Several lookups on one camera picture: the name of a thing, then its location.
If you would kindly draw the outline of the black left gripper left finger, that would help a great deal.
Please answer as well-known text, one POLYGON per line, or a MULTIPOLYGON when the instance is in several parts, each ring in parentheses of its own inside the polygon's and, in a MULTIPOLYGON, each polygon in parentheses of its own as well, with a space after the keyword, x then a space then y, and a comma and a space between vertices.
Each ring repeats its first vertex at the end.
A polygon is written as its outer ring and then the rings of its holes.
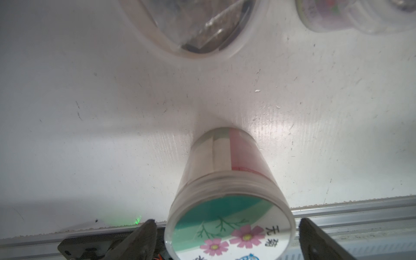
POLYGON ((156 248, 157 225, 150 219, 139 226, 103 260, 151 260, 156 248))

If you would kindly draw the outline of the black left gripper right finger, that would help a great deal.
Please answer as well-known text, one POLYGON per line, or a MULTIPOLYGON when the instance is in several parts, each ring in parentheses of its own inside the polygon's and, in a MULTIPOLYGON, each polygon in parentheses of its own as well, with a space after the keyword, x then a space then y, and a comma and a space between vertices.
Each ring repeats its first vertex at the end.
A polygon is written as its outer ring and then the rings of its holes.
POLYGON ((305 260, 356 260, 308 218, 300 221, 299 242, 305 260))

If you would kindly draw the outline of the jar with pink flower lid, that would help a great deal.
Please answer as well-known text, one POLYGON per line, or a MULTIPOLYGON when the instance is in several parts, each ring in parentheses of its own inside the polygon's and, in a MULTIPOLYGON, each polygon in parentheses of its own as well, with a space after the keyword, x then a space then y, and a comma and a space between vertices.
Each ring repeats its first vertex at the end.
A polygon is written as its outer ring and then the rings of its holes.
POLYGON ((295 236, 288 202, 255 140, 222 127, 192 146, 165 228, 175 260, 277 260, 295 236))

